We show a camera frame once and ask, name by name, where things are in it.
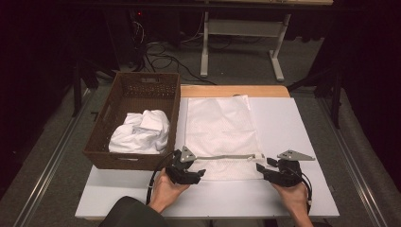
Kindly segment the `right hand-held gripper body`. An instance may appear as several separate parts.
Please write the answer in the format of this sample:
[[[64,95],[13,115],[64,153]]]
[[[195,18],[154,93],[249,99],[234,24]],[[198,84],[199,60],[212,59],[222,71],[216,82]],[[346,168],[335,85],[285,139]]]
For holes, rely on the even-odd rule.
[[[277,155],[278,171],[271,175],[271,182],[284,187],[294,186],[302,181],[300,161],[314,161],[315,158],[289,149]]]

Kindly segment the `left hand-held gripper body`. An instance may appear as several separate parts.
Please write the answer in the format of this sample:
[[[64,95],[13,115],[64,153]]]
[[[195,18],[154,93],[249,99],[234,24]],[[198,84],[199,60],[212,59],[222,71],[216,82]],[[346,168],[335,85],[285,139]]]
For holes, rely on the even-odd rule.
[[[186,146],[183,146],[182,149],[177,149],[173,152],[172,163],[166,167],[166,174],[173,183],[183,184],[185,177],[197,177],[191,175],[188,171],[195,160],[194,153]]]

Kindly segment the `white mesh laundry bag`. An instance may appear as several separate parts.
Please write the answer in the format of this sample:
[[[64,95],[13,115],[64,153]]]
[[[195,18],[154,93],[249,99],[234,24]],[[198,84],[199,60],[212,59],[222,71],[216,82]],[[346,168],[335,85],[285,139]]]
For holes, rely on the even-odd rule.
[[[266,163],[246,96],[191,97],[187,102],[184,144],[204,170],[205,181],[247,181],[263,177]]]

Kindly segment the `white garment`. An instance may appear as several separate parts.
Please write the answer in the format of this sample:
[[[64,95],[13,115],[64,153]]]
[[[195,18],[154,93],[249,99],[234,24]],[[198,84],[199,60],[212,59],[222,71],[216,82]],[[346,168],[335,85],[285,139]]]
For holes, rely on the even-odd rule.
[[[127,113],[113,132],[109,151],[114,153],[161,154],[165,151],[170,123],[161,110]]]

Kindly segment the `brown woven basket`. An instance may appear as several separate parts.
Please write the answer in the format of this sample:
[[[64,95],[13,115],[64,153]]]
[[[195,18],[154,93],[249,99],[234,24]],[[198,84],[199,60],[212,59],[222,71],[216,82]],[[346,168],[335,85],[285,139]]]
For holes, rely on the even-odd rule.
[[[177,73],[118,73],[99,112],[83,154],[99,169],[154,170],[167,166],[166,156],[174,150],[181,101]],[[166,149],[159,154],[116,153],[109,151],[113,132],[128,113],[163,111],[170,123]]]

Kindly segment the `person's left hand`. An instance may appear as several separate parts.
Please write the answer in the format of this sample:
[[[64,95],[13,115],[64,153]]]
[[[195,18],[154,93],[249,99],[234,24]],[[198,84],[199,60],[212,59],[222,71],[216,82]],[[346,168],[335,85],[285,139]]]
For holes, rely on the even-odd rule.
[[[172,205],[189,187],[189,184],[173,183],[166,174],[166,170],[163,168],[154,183],[153,194],[151,195],[148,206],[157,213],[162,214],[166,208]]]

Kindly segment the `person's right hand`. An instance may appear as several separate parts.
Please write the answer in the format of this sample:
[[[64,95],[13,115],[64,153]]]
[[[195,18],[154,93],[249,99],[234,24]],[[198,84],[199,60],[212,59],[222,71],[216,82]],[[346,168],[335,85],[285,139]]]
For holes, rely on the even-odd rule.
[[[292,187],[283,187],[275,183],[272,186],[292,216],[299,218],[307,215],[307,188],[303,183]]]

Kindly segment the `black metal stand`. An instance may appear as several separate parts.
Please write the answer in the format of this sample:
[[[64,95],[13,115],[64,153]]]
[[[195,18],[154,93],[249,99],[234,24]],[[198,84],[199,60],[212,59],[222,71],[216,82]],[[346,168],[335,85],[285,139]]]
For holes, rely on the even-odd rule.
[[[312,74],[304,79],[300,79],[290,84],[287,89],[292,92],[300,87],[316,82],[314,90],[315,97],[331,97],[330,118],[334,126],[338,129],[339,111],[340,111],[340,89],[341,89],[341,73],[334,69],[324,69],[319,73]]]
[[[95,61],[87,58],[79,57],[76,60],[76,65],[73,69],[73,88],[74,88],[74,113],[77,116],[82,108],[82,89],[81,83],[84,82],[87,88],[96,89],[99,85],[97,73],[102,73],[102,77],[106,80],[114,79],[116,76],[115,71],[112,69],[101,66]]]

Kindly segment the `white-framed desk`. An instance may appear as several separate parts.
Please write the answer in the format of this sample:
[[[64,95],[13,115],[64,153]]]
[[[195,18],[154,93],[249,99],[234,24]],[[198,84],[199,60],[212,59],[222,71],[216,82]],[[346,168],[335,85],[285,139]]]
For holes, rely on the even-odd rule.
[[[315,7],[332,6],[334,0],[202,0],[205,4],[211,3],[244,3],[256,4],[260,7]],[[288,24],[291,18],[290,13],[285,13],[279,19],[210,19],[209,12],[203,13],[203,44],[200,59],[200,76],[208,76],[209,63],[209,37],[218,36],[243,36],[259,38],[275,38],[276,46],[268,54],[273,72],[277,81],[284,81],[284,75],[278,60],[278,55],[287,33]]]

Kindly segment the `dark computer tower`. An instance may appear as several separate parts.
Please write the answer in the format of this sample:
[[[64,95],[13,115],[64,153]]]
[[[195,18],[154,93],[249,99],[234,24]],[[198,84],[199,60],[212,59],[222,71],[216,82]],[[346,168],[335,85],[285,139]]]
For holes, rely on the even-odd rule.
[[[127,9],[105,9],[104,16],[119,69],[141,71],[145,66],[144,29]]]

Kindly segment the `metal floor rail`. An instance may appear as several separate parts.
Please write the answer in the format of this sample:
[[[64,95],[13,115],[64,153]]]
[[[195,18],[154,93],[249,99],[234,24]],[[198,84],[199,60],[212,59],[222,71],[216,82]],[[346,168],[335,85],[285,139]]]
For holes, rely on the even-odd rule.
[[[81,104],[81,109],[68,122],[65,131],[63,132],[57,146],[53,150],[53,153],[44,168],[44,171],[42,172],[35,186],[33,187],[23,209],[21,210],[18,218],[13,223],[12,227],[28,227],[60,165],[67,144],[69,143],[69,140],[82,116],[83,110],[86,108],[88,102],[93,97],[94,92],[94,89],[86,89],[83,93],[83,103]]]
[[[348,147],[340,129],[338,129],[331,119],[331,112],[329,105],[324,98],[317,99],[319,107],[324,112],[324,117],[328,121],[331,131],[334,133],[337,143],[340,146],[340,153],[345,163],[350,178],[356,188],[358,196],[370,218],[374,227],[388,227],[387,221],[384,219],[383,214],[378,207],[371,187],[367,184],[362,173],[357,166],[350,148]]]

